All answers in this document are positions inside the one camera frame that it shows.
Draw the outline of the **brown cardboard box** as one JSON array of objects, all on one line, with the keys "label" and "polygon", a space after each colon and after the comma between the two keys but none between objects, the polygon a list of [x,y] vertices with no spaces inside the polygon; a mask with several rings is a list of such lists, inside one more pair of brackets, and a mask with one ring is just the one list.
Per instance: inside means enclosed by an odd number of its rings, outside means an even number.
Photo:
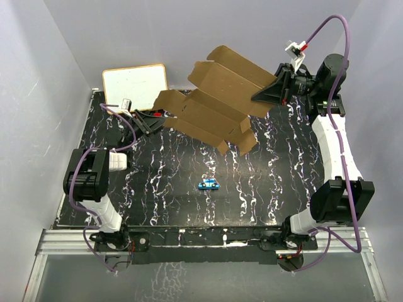
[{"label": "brown cardboard box", "polygon": [[154,111],[172,116],[164,126],[215,147],[225,154],[229,144],[241,155],[257,144],[250,118],[266,117],[272,104],[253,101],[254,94],[276,77],[225,45],[215,48],[205,61],[197,61],[188,80],[195,89],[188,94],[161,91]]}]

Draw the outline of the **blue toy car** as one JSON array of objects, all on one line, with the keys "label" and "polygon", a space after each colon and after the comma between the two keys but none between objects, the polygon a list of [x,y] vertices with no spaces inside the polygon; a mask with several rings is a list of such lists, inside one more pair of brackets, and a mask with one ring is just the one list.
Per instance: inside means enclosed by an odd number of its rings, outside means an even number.
[{"label": "blue toy car", "polygon": [[218,190],[219,183],[215,179],[205,179],[198,184],[199,190]]}]

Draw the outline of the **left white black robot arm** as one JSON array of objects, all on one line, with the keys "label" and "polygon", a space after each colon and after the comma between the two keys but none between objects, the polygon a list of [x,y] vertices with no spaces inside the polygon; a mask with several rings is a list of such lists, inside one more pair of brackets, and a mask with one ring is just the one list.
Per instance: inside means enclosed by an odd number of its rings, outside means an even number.
[{"label": "left white black robot arm", "polygon": [[123,218],[108,197],[109,174],[128,169],[128,155],[142,136],[159,131],[166,118],[160,112],[120,113],[116,117],[126,124],[116,143],[106,148],[75,148],[63,180],[63,190],[71,206],[90,214],[100,233],[110,233],[108,243],[117,251],[125,250],[130,235],[122,229]]}]

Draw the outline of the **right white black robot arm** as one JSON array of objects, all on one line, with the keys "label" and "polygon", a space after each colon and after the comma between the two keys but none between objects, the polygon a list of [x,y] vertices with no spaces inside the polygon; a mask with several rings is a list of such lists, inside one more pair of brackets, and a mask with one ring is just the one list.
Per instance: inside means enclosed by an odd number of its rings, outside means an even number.
[{"label": "right white black robot arm", "polygon": [[346,111],[339,92],[348,67],[348,59],[337,53],[325,57],[314,75],[304,65],[281,63],[275,80],[251,98],[286,105],[292,97],[302,97],[320,147],[324,183],[311,196],[309,208],[289,216],[282,225],[281,244],[290,250],[320,228],[356,228],[375,193],[373,182],[364,180],[355,164],[346,134]]}]

